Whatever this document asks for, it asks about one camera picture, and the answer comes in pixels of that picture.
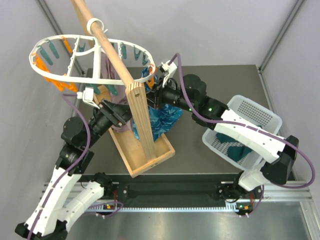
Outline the blue patterned cloth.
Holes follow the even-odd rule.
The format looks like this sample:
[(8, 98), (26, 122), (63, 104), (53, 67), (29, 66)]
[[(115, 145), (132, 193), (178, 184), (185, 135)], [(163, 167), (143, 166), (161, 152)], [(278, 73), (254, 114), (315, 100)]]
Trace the blue patterned cloth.
[[(150, 67), (145, 67), (142, 70), (141, 77), (146, 77), (150, 73), (150, 71)], [(144, 83), (144, 87), (147, 94), (152, 93), (148, 82)], [(149, 106), (148, 113), (153, 141), (155, 142), (162, 134), (167, 133), (173, 127), (173, 125), (182, 116), (183, 110), (169, 104), (164, 104), (164, 106), (160, 108)], [(140, 140), (138, 129), (134, 121), (132, 122), (132, 127), (135, 138)]]

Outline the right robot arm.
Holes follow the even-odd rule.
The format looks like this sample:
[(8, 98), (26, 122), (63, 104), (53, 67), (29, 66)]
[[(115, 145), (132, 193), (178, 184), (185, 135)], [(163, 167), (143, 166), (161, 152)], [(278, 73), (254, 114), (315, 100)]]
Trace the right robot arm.
[(148, 104), (154, 108), (165, 105), (192, 113), (192, 119), (217, 134), (225, 135), (260, 155), (263, 161), (243, 170), (233, 185), (233, 192), (245, 198), (258, 186), (272, 183), (287, 187), (297, 158), (299, 139), (268, 132), (251, 123), (226, 104), (207, 95), (207, 85), (195, 74), (187, 74), (181, 82), (173, 78), (154, 82), (147, 93)]

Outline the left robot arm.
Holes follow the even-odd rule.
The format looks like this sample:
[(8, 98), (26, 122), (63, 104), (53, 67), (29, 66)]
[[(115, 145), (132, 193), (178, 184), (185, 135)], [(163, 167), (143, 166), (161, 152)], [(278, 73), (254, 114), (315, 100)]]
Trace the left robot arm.
[(64, 240), (71, 227), (101, 198), (113, 199), (115, 186), (103, 172), (96, 173), (87, 186), (69, 203), (66, 200), (92, 160), (90, 148), (111, 127), (120, 127), (132, 118), (127, 104), (103, 100), (86, 121), (79, 113), (63, 125), (64, 140), (52, 177), (32, 215), (15, 227), (15, 233), (26, 240)]

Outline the white round clip hanger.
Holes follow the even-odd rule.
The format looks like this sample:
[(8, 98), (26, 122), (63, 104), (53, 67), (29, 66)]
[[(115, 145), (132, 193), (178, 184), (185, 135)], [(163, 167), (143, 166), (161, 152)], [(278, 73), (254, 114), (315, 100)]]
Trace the white round clip hanger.
[[(52, 66), (54, 62), (46, 49), (50, 49), (55, 58), (59, 55), (54, 41), (62, 41), (70, 55), (65, 74), (51, 72), (47, 67), (47, 65)], [(149, 51), (129, 41), (119, 39), (109, 39), (109, 41), (121, 60), (127, 59), (127, 48), (132, 48), (131, 56), (136, 61), (142, 60), (142, 65), (146, 67), (146, 73), (135, 79), (135, 82), (153, 82), (157, 67)], [(94, 36), (60, 34), (40, 40), (29, 54), (29, 63), (36, 73), (43, 76), (48, 82), (54, 83), (60, 91), (69, 89), (75, 92), (76, 83), (123, 86), (124, 82), (120, 79), (102, 77), (102, 56), (105, 54), (98, 39)]]

